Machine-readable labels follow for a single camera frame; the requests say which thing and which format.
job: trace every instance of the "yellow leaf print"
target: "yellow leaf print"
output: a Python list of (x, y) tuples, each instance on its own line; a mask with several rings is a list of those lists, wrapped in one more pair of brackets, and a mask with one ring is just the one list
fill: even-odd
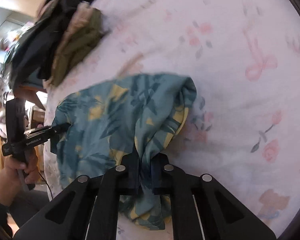
[(115, 160), (115, 165), (120, 165), (122, 157), (127, 154), (128, 153), (125, 153), (123, 151), (110, 149), (109, 157)]
[(126, 91), (128, 91), (127, 88), (122, 88), (122, 87), (114, 84), (112, 86), (109, 98), (113, 98), (114, 101), (117, 101), (121, 97), (121, 95)]
[(171, 216), (166, 217), (166, 218), (164, 219), (164, 223), (165, 223), (165, 224), (170, 223), (171, 219), (172, 219)]
[(132, 209), (131, 212), (130, 212), (130, 218), (131, 218), (131, 219), (136, 219), (137, 217), (139, 217), (139, 216), (136, 214), (135, 210), (136, 210), (136, 206), (134, 206), (133, 209)]
[(174, 106), (174, 110), (176, 110), (177, 112), (181, 112), (183, 111), (184, 106), (180, 105), (180, 106)]
[(176, 112), (174, 113), (174, 115), (173, 115), (172, 118), (173, 118), (174, 120), (178, 121), (179, 123), (182, 123), (183, 118), (184, 118), (184, 116), (185, 116), (184, 113), (185, 113), (184, 108), (182, 108), (181, 111), (176, 111)]
[(74, 150), (75, 150), (76, 152), (80, 152), (81, 149), (82, 149), (82, 147), (81, 147), (80, 145), (77, 145), (77, 146), (75, 147)]
[(185, 125), (185, 122), (186, 122), (188, 113), (189, 113), (189, 108), (186, 107), (186, 108), (185, 108), (185, 111), (184, 111), (184, 114), (183, 114), (183, 120), (182, 120), (182, 123), (181, 123), (180, 127), (178, 128), (178, 130), (176, 131), (176, 135), (177, 135), (178, 133), (180, 133), (181, 129), (182, 129), (183, 126)]
[(171, 205), (171, 200), (168, 196), (163, 195), (162, 197), (165, 201), (167, 201), (169, 203), (169, 205)]
[(154, 125), (153, 122), (152, 122), (152, 119), (150, 117), (148, 117), (148, 119), (146, 121), (146, 124)]
[(102, 103), (102, 99), (101, 99), (101, 96), (95, 96), (94, 99), (98, 100), (99, 102)]
[(62, 138), (60, 139), (60, 142), (61, 141), (65, 141), (66, 140), (66, 136), (64, 135), (64, 136), (62, 136)]
[(143, 214), (142, 216), (140, 216), (140, 218), (143, 220), (148, 220), (149, 217), (150, 217), (150, 212), (147, 212), (147, 213)]
[(168, 146), (168, 144), (170, 143), (173, 136), (174, 136), (174, 134), (167, 133), (166, 139), (164, 140), (164, 143), (163, 143), (163, 148), (164, 149)]
[(136, 149), (138, 151), (138, 138), (136, 136), (134, 137), (134, 144), (135, 144)]
[(89, 120), (100, 119), (104, 111), (103, 105), (97, 105), (89, 109)]

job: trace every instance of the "blue patterned fabric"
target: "blue patterned fabric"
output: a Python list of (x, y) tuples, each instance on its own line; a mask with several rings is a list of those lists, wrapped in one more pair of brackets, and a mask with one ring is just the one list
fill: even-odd
[(179, 133), (195, 97), (192, 79), (172, 74), (106, 81), (66, 97), (52, 125), (68, 122), (71, 126), (58, 140), (51, 140), (62, 186), (82, 174), (103, 175), (119, 165), (135, 144), (143, 194), (122, 196), (120, 211), (138, 225), (164, 229), (170, 200), (151, 192), (150, 159)]

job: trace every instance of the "pink flower print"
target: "pink flower print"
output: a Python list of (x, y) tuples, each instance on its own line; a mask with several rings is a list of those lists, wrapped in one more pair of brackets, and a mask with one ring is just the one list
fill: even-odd
[(189, 139), (191, 139), (195, 135), (195, 132), (196, 128), (189, 122), (186, 122), (183, 128), (181, 129), (180, 134), (183, 137), (188, 137)]
[(200, 141), (200, 142), (204, 142), (207, 143), (208, 140), (208, 133), (207, 131), (203, 130), (203, 131), (198, 131), (197, 134), (195, 135), (194, 139), (196, 141)]
[(128, 30), (129, 26), (125, 23), (119, 23), (113, 30), (113, 35), (115, 38), (125, 33)]
[(182, 153), (187, 149), (187, 142), (185, 138), (181, 137), (181, 134), (178, 134), (176, 138), (172, 139), (172, 141), (168, 144), (167, 150), (170, 153)]
[(193, 28), (192, 28), (191, 26), (188, 26), (188, 27), (187, 27), (186, 32), (187, 32), (187, 34), (188, 34), (189, 36), (192, 35), (192, 34), (194, 34), (194, 30), (193, 30)]
[(76, 77), (70, 78), (70, 79), (68, 79), (68, 81), (67, 81), (67, 85), (69, 85), (69, 86), (74, 86), (77, 82), (78, 82), (78, 81), (77, 81), (77, 78), (76, 78)]
[(211, 120), (213, 119), (213, 113), (211, 112), (206, 112), (204, 114), (204, 121), (205, 122), (211, 122)]
[(199, 26), (199, 32), (201, 34), (210, 34), (212, 33), (212, 25), (210, 23), (202, 23)]
[(100, 57), (99, 56), (88, 57), (86, 59), (87, 65), (93, 65), (94, 66), (93, 70), (98, 66), (99, 61), (100, 61)]
[(135, 44), (138, 44), (138, 42), (136, 41), (137, 38), (138, 37), (135, 34), (131, 33), (124, 39), (124, 43), (128, 46), (133, 46)]
[(276, 111), (275, 114), (272, 115), (272, 124), (276, 125), (281, 122), (282, 119), (282, 113), (281, 111)]
[(198, 46), (198, 45), (200, 45), (200, 41), (197, 37), (191, 38), (189, 40), (189, 45), (190, 46)]
[(254, 65), (246, 68), (245, 75), (249, 81), (257, 81), (263, 70), (277, 68), (278, 60), (274, 55), (263, 56), (263, 53), (258, 46), (258, 40), (255, 39), (254, 43), (251, 43), (246, 31), (243, 31), (243, 33), (246, 36), (249, 50), (255, 61)]
[(278, 139), (269, 142), (263, 149), (262, 156), (267, 162), (274, 163), (279, 153), (280, 147)]

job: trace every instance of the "folded clothes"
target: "folded clothes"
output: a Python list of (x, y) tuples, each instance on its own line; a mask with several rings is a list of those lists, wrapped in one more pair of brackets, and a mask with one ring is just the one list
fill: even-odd
[(135, 144), (143, 193), (122, 196), (120, 211), (138, 225), (164, 229), (170, 200), (151, 192), (150, 159), (180, 132), (195, 97), (192, 79), (172, 74), (130, 76), (69, 95), (52, 123), (71, 124), (59, 140), (51, 139), (61, 185), (68, 186), (82, 174), (103, 175), (132, 153)]
[(55, 52), (47, 85), (60, 85), (70, 70), (97, 46), (103, 36), (101, 16), (101, 12), (87, 2), (78, 5)]
[(50, 78), (55, 51), (82, 1), (92, 3), (94, 0), (46, 0), (39, 20), (19, 40), (11, 64), (11, 88), (22, 84), (36, 69), (39, 69), (39, 79)]

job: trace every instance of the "pink ribbon print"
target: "pink ribbon print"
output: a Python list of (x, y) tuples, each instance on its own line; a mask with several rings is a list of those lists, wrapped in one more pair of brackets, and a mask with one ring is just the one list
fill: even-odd
[(243, 34), (247, 39), (249, 50), (255, 61), (255, 64), (246, 68), (245, 75), (249, 81), (257, 81), (265, 69), (277, 68), (278, 60), (274, 55), (264, 56), (262, 50), (258, 46), (258, 39), (255, 38), (254, 42), (251, 42), (247, 32), (243, 31)]

